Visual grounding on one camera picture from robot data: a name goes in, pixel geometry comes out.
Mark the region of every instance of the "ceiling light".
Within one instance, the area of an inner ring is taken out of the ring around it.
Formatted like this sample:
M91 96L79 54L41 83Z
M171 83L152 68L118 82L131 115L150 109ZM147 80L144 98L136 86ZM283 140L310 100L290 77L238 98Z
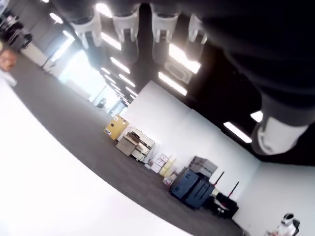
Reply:
M131 92L133 95L135 95L136 97L138 96L138 94L136 94L134 91L132 91L131 89L129 89L128 87L126 87L126 89Z
M58 60L65 51L71 46L71 44L74 42L74 38L71 36L69 37L62 45L61 47L54 53L53 57L50 59L52 62L55 62Z
M261 111L251 113L251 117L260 123L262 121L263 113Z
M118 88L116 85L114 85L113 83L111 83L111 85L114 87L114 88L116 88L116 89L118 89L119 91L121 91L120 90L120 88Z
M198 70L201 67L201 64L199 62L188 60L185 52L172 43L169 44L169 55L195 74L197 74Z
M104 71L106 74L110 75L109 71L106 70L104 67L102 67L101 69L102 69L102 71Z
M112 62L118 66L120 69L122 69L124 72L130 74L130 70L125 67L123 64L121 64L119 61L117 61L115 58L110 58L112 60Z
M131 86L133 86L133 87L136 87L136 85L133 83L133 82L131 82L129 79L127 79L125 76L123 76L122 74L119 74L119 77L122 79L122 80L124 80L124 81L126 81L128 84L130 84Z
M176 89L178 92L180 92L182 95L186 96L187 90L184 89L182 86L180 86L178 83L173 81L172 79L168 78L166 75L163 73L159 72L158 77L166 82L168 85L170 85L172 88Z
M100 33L102 39L109 43L110 45L112 45L114 48L118 49L119 51L122 50L122 46L120 44L120 42L116 41L115 39L113 39L112 37L108 36L107 34L105 33Z
M108 75L105 75L105 78L108 79L109 81L113 82L114 84L116 83L112 78L110 78Z
M103 14L104 16L107 16L109 18L113 17L112 12L110 11L109 7L103 3L98 3L95 5L96 10Z
M55 13L49 13L49 15L55 21L55 23L59 23L59 24L63 23L62 19L59 16L57 16Z
M249 144L252 142L251 138L248 137L246 134L244 134L239 128L237 128L234 124L231 122L226 122L223 124L226 128L231 130L234 134L236 134L241 140L243 140L245 143Z
M71 35L71 33L69 33L68 31L63 31L63 34L65 35L65 36L67 36L68 38L73 38L73 36Z
M115 89L115 91L116 91L117 93L119 93L121 96L125 96L125 95L123 95L119 90Z

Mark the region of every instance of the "cardboard box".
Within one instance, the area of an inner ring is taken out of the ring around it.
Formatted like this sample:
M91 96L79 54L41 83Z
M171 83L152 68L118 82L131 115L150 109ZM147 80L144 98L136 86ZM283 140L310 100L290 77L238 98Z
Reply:
M154 163L151 166L151 170L153 170L155 173L159 173L159 171L161 170L161 166L159 166L158 164Z
M161 170L159 171L159 174L161 176L165 176L166 172L167 172L167 169L165 167L162 167Z
M162 161L164 161L165 163L168 161L168 156L165 155L165 154L162 154L160 157L159 157Z
M166 168L166 169L168 170L169 168L171 168L172 165L173 165L173 162L168 161L168 162L163 166L163 168Z
M159 158L158 160L155 161L156 164L158 164L159 166L163 167L165 165L165 162Z

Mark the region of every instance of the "carpet floor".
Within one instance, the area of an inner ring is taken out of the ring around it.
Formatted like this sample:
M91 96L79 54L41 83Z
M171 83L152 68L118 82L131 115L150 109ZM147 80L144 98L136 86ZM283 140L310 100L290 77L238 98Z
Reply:
M207 210L192 210L168 194L161 176L115 147L103 133L111 117L18 55L11 74L14 88L45 128L84 165L124 195L169 223L195 236L241 236L231 220Z

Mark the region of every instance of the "white wall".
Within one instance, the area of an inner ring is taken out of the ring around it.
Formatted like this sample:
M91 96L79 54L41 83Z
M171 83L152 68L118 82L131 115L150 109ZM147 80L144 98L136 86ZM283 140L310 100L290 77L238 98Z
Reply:
M1 77L0 113L1 236L189 235L84 166Z
M298 236L315 234L315 167L261 163L239 198L234 220L253 236L275 229L293 212L301 221Z
M132 102L124 118L161 145L160 152L177 156L181 170L195 155L218 166L210 181L224 176L217 188L229 194L239 181L233 199L237 199L258 168L260 161L224 135L220 129L177 98L149 82Z

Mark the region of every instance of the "humanoid robot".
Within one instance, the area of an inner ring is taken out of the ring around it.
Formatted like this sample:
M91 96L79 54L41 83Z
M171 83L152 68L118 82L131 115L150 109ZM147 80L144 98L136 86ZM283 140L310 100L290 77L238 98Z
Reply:
M287 213L279 226L272 232L267 232L265 236L296 236L299 232L300 222L294 219L293 213Z

